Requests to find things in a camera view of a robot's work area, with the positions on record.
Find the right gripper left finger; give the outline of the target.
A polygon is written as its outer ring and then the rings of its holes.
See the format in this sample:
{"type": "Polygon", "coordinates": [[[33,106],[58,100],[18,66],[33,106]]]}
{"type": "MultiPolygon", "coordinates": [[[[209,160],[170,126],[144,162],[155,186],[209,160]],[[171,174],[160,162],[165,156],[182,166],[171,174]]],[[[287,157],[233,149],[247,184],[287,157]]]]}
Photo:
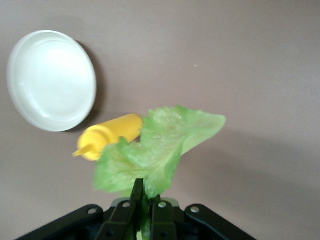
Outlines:
{"type": "Polygon", "coordinates": [[[144,181],[136,179],[129,198],[113,201],[107,211],[85,205],[30,233],[20,240],[135,240],[144,196],[144,181]]]}

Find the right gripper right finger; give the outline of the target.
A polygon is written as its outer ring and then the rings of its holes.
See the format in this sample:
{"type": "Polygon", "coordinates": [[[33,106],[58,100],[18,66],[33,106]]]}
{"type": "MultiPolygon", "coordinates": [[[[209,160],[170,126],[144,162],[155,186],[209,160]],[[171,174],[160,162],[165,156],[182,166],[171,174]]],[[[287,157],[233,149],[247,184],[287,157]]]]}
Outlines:
{"type": "Polygon", "coordinates": [[[150,229],[152,240],[254,239],[208,207],[197,203],[182,210],[172,198],[155,198],[150,229]]]}

